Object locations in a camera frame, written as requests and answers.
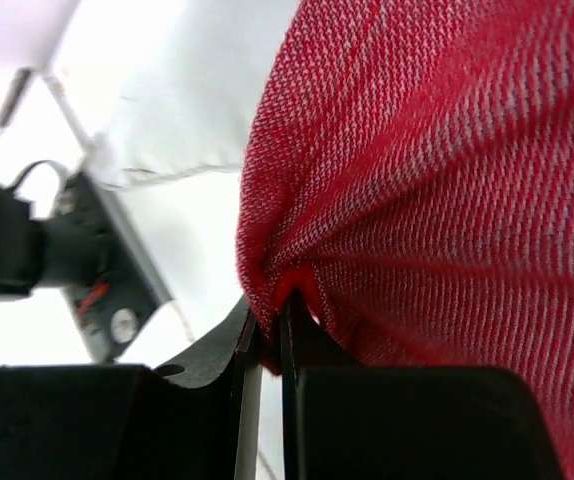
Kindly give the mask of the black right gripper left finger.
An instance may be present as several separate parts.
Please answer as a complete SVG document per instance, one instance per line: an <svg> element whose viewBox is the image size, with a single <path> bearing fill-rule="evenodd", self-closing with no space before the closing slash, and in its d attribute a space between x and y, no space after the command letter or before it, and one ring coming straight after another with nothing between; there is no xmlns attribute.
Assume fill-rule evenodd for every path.
<svg viewBox="0 0 574 480"><path fill-rule="evenodd" d="M254 479L260 365L248 301L239 300L220 324L156 372L180 388L170 440L180 477Z"/></svg>

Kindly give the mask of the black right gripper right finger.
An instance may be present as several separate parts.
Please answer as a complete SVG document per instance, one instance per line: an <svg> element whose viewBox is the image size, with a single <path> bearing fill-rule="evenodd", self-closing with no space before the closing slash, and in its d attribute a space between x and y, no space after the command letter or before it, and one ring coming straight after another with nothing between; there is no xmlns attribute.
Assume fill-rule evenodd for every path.
<svg viewBox="0 0 574 480"><path fill-rule="evenodd" d="M301 292L288 295L279 313L279 324L285 478L304 479L300 472L302 433L297 401L300 373L319 366L346 366L347 353L314 321Z"/></svg>

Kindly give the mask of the red patterned pillowcase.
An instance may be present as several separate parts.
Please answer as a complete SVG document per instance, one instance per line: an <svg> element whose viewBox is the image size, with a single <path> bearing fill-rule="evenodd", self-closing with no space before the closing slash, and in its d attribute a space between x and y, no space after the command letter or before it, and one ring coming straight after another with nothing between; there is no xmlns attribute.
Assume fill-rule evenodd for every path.
<svg viewBox="0 0 574 480"><path fill-rule="evenodd" d="M304 1L246 149L240 281L372 365L498 365L574 479L574 1Z"/></svg>

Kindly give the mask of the white pillow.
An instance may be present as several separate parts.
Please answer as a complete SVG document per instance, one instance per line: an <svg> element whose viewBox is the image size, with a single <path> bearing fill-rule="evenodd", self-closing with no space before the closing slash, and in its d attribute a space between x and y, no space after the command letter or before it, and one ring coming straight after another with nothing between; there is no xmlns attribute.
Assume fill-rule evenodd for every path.
<svg viewBox="0 0 574 480"><path fill-rule="evenodd" d="M83 1L50 68L109 189L235 172L294 1Z"/></svg>

